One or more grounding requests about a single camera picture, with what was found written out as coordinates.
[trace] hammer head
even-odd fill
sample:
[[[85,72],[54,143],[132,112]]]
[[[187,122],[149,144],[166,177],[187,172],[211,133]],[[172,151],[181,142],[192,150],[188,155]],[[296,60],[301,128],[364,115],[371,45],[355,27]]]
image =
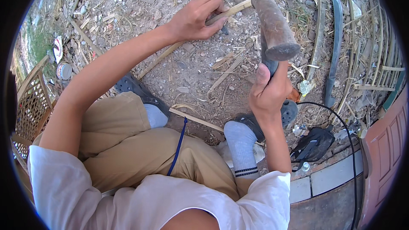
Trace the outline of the hammer head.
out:
[[[261,22],[261,46],[262,51],[265,49],[263,52],[265,60],[285,61],[297,55],[301,46],[295,42],[291,29],[276,2],[252,0],[252,5]]]

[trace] white tile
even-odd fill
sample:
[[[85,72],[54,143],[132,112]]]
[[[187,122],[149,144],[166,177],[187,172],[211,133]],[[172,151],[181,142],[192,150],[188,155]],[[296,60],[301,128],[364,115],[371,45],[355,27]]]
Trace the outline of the white tile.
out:
[[[289,183],[289,202],[297,203],[311,198],[310,177],[299,178]]]
[[[356,174],[363,171],[362,152],[355,152]],[[330,191],[345,182],[353,179],[352,155],[342,161],[339,161],[323,170],[311,174],[311,185],[313,187],[313,196]]]

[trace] white sock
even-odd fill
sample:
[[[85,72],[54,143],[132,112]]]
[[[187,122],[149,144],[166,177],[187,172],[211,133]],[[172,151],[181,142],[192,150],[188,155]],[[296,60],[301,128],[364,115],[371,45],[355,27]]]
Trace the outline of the white sock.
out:
[[[148,114],[149,124],[151,128],[163,127],[168,122],[168,118],[162,111],[155,105],[144,104],[146,113]]]
[[[254,132],[241,122],[228,121],[224,126],[224,133],[232,153],[235,177],[258,178],[260,175],[253,152],[257,141]]]

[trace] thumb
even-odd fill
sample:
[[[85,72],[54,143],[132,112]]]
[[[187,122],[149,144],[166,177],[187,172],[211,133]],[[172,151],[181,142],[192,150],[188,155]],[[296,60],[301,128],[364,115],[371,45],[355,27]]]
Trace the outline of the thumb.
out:
[[[261,94],[264,91],[264,88],[267,86],[269,80],[270,71],[268,70],[268,67],[265,64],[260,63],[256,73],[256,82],[252,87],[252,93],[256,96]]]
[[[216,32],[218,32],[219,30],[221,30],[223,28],[223,25],[225,24],[225,22],[228,20],[227,16],[224,16],[220,19],[218,19],[215,23],[213,23],[212,25],[209,26],[205,26],[202,29],[202,37],[204,39],[208,39],[211,36],[213,36]]]

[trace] black hose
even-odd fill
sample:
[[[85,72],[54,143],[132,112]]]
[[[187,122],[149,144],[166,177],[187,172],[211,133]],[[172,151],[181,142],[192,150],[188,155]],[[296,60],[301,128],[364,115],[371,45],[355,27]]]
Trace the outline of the black hose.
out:
[[[326,108],[328,110],[330,110],[336,117],[338,117],[338,119],[341,121],[341,123],[344,125],[346,133],[348,134],[348,138],[349,138],[349,142],[350,142],[350,146],[352,149],[352,162],[353,162],[353,171],[354,171],[354,195],[355,195],[355,210],[354,210],[354,217],[352,219],[352,225],[351,225],[351,230],[354,229],[354,225],[355,225],[355,221],[356,221],[356,217],[357,217],[357,212],[358,212],[358,191],[357,191],[357,172],[355,169],[355,151],[354,151],[354,145],[352,144],[352,139],[351,139],[351,135],[349,134],[348,131],[348,126],[346,125],[346,123],[341,119],[341,117],[335,113],[334,110],[330,109],[329,107],[325,106],[325,105],[321,105],[319,103],[315,103],[315,102],[299,102],[297,103],[297,105],[301,105],[301,104],[313,104],[313,105],[317,105],[317,106],[321,106],[323,108]]]

